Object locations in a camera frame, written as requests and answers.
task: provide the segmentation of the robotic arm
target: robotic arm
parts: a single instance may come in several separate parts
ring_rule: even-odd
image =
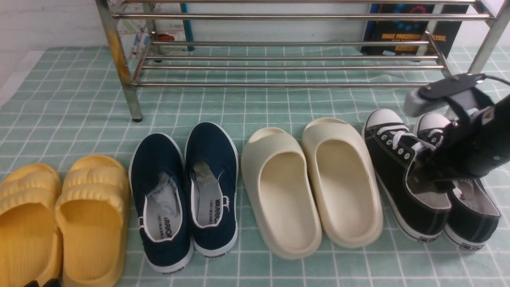
[[[477,179],[510,161],[510,95],[494,104],[475,86],[493,79],[485,74],[459,74],[411,92],[404,113],[420,116],[449,105],[458,119],[444,130],[442,144],[425,155],[411,172],[416,185]],[[472,115],[468,110],[476,108]]]

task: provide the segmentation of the yellow slipper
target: yellow slipper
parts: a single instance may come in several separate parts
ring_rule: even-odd
[[[53,208],[62,183],[50,166],[34,163],[0,185],[0,286],[58,277],[62,235]]]
[[[89,155],[71,167],[55,204],[67,287],[113,286],[124,269],[130,189],[115,159]]]

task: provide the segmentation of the chrome rack bar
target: chrome rack bar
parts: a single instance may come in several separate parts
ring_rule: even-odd
[[[434,9],[432,10],[432,14],[441,14],[441,12],[443,12],[443,7],[444,7],[443,4],[435,5]],[[434,30],[436,29],[436,25],[437,24],[438,24],[438,22],[436,20],[429,21],[425,30],[426,31],[431,31],[432,34],[434,34]],[[428,37],[428,35],[426,35],[424,33],[421,36],[421,39],[425,41],[425,40],[430,39],[430,38]],[[420,46],[420,47],[418,47],[418,50],[416,51],[416,55],[418,55],[418,56],[425,55],[425,53],[427,52],[427,49],[428,49],[428,46]]]
[[[478,21],[492,19],[487,14],[131,14],[113,15],[115,19],[166,19],[166,20],[411,20],[411,21]]]
[[[145,59],[147,59],[147,54],[149,53],[151,47],[152,47],[151,40],[149,40],[149,43],[145,46],[145,50],[143,51],[143,54],[140,57],[140,61],[138,61],[138,64],[136,65],[136,69],[133,73],[132,82],[136,82],[137,79],[143,75],[144,70],[142,69],[142,66],[143,63],[145,62]]]
[[[299,57],[216,57],[196,55],[147,56],[152,61],[208,61],[208,62],[303,62],[303,61],[437,61],[439,56],[299,56]]]
[[[154,41],[154,45],[166,46],[206,46],[206,47],[293,47],[293,46],[392,46],[393,41],[349,41],[349,42],[218,42],[218,41]],[[399,46],[429,45],[429,41],[402,41]]]
[[[186,3],[374,3],[374,4],[450,4],[473,5],[478,0],[186,0]],[[182,3],[182,0],[124,0],[124,3]]]
[[[96,5],[101,22],[103,23],[108,46],[110,46],[112,51],[113,62],[119,74],[120,84],[124,92],[127,107],[131,113],[131,119],[134,122],[141,122],[143,115],[136,95],[136,87],[131,84],[131,73],[117,31],[117,21],[112,18],[108,0],[96,0]]]
[[[127,7],[128,7],[128,3],[126,3],[123,0],[117,0],[117,2],[115,2],[115,4],[112,6],[112,8],[110,8],[110,11],[112,11],[112,14],[119,14],[119,13],[124,12]]]
[[[493,21],[491,28],[487,32],[480,49],[478,49],[478,52],[468,69],[468,73],[477,74],[481,72],[509,22],[510,2],[509,0],[505,0],[499,9],[496,19]]]
[[[510,0],[504,0],[504,3],[498,13],[491,11],[488,6],[488,0],[187,0],[187,3],[373,3],[373,4],[431,4],[435,9],[431,14],[214,14],[214,13],[178,13],[164,14],[155,13],[152,5],[155,3],[181,3],[182,0],[119,0],[112,7],[108,5],[107,0],[95,0],[103,23],[108,44],[112,51],[115,67],[119,74],[124,96],[129,107],[132,119],[136,122],[142,120],[142,113],[136,95],[138,87],[233,87],[233,88],[402,88],[402,87],[420,87],[425,82],[317,82],[317,83],[248,83],[248,82],[158,82],[141,81],[142,73],[145,70],[440,70],[444,76],[452,75],[446,57],[439,49],[439,46],[433,39],[434,29],[437,21],[484,21],[490,30],[478,50],[473,62],[468,70],[469,73],[479,73],[487,62],[497,41],[501,37],[504,29],[510,22]],[[125,8],[134,3],[143,4],[141,13],[125,13]],[[441,14],[444,5],[471,5],[477,14]],[[148,20],[147,30],[150,42],[142,58],[140,59],[133,78],[128,69],[127,60],[122,51],[116,23],[119,19],[144,19]],[[244,46],[244,47],[299,47],[299,46],[395,46],[394,41],[363,42],[363,41],[331,41],[331,42],[223,42],[223,41],[159,41],[157,39],[157,29],[154,25],[155,19],[178,19],[178,20],[410,20],[410,21],[428,21],[426,33],[420,41],[402,41],[399,46],[417,46],[418,51],[415,56],[231,56],[231,55],[161,55],[161,46]],[[425,56],[427,48],[433,47],[437,55]],[[206,61],[206,62],[291,62],[291,61],[321,61],[330,62],[329,65],[322,66],[219,66],[219,65],[169,65],[148,64],[147,61]],[[334,61],[434,61],[436,65],[410,65],[410,64],[391,64],[391,65],[331,65]]]
[[[451,70],[450,66],[448,65],[448,61],[446,60],[446,57],[443,55],[443,52],[441,51],[441,49],[439,49],[436,42],[432,39],[432,33],[429,32],[429,30],[425,30],[425,35],[428,37],[428,39],[430,40],[430,43],[432,44],[432,47],[436,50],[436,53],[438,53],[438,55],[439,55],[439,60],[437,60],[436,63],[438,65],[442,65],[444,67],[444,69],[441,70],[443,75],[445,77],[453,76],[453,74],[451,72],[452,70]]]
[[[402,83],[203,83],[203,82],[137,82],[133,83],[136,87],[154,88],[154,87],[198,87],[198,88],[408,88],[421,87],[428,84],[427,82],[402,82]]]
[[[202,70],[202,71],[332,71],[332,70],[442,70],[441,65],[365,65],[365,66],[172,66],[172,65],[144,65],[142,69],[145,70]]]

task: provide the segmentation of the beige slide sandal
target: beige slide sandal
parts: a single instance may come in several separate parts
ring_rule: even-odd
[[[322,231],[298,142],[279,128],[255,132],[244,146],[241,171],[268,249],[284,259],[314,253]]]
[[[302,146],[327,236],[346,248],[374,242],[383,210],[367,146],[348,123],[319,118],[303,131]]]

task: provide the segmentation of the book cover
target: book cover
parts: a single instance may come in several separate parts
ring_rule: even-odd
[[[378,5],[376,13],[410,13],[428,14],[432,13],[434,5],[411,5],[411,4],[382,4]],[[463,14],[468,6],[445,5],[442,14]],[[427,27],[427,21],[370,21],[372,26],[367,24],[364,40],[371,41],[416,41],[421,40]],[[439,21],[433,33],[433,38],[438,47],[447,57],[457,32],[462,22]],[[417,46],[364,46],[362,52],[366,55],[415,55]],[[435,50],[432,47],[427,49],[426,55],[433,55]]]

